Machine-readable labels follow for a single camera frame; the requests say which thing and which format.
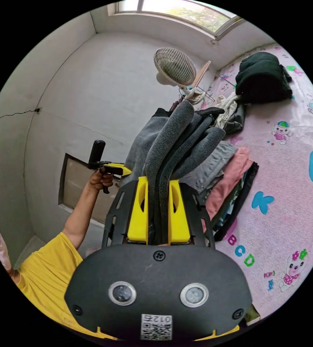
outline yellow t-shirt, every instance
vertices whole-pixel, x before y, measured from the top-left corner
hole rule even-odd
[[[17,286],[36,308],[55,322],[87,335],[117,340],[99,329],[93,333],[83,328],[67,307],[64,295],[74,270],[82,261],[71,241],[61,232],[21,264]]]

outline qr code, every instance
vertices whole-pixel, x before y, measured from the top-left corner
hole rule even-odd
[[[172,340],[172,316],[143,314],[141,340]]]

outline pink bedsheet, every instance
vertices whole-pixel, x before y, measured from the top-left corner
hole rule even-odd
[[[228,97],[234,87],[227,80],[235,84],[241,60],[262,50],[288,70],[293,99],[248,106],[243,131],[227,139],[249,148],[259,171],[230,235],[216,248],[241,266],[264,318],[292,296],[313,266],[313,85],[290,54],[272,44],[224,67],[224,79],[216,78],[208,93]]]

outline fan grille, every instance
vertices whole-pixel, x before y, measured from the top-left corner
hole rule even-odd
[[[196,78],[196,68],[192,60],[176,48],[160,48],[154,55],[155,63],[177,84],[189,86]]]

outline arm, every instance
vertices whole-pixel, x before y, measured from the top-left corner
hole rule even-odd
[[[94,172],[85,185],[77,206],[66,221],[62,232],[76,249],[80,247],[88,231],[98,193],[104,185],[106,187],[113,185],[112,175],[102,175],[99,171]]]

